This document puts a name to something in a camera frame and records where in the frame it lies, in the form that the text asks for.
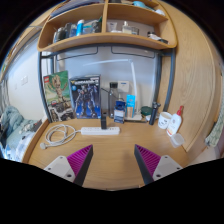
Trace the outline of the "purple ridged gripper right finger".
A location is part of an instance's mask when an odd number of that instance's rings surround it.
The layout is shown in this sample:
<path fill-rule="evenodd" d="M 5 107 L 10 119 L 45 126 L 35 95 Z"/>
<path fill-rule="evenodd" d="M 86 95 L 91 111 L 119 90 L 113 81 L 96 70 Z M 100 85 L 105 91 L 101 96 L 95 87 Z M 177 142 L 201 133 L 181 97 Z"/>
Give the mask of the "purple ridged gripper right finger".
<path fill-rule="evenodd" d="M 182 169 L 170 156 L 159 156 L 140 145 L 135 145 L 134 155 L 145 185 Z"/>

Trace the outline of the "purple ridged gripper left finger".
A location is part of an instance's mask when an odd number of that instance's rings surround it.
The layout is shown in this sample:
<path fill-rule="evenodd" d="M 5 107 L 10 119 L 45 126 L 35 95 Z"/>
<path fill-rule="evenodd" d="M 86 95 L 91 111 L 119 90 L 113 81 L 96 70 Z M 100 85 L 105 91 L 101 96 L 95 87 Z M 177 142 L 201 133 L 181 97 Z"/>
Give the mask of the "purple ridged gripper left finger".
<path fill-rule="evenodd" d="M 82 186 L 93 156 L 93 146 L 86 146 L 68 157 L 58 156 L 44 168 L 56 176 Z"/>

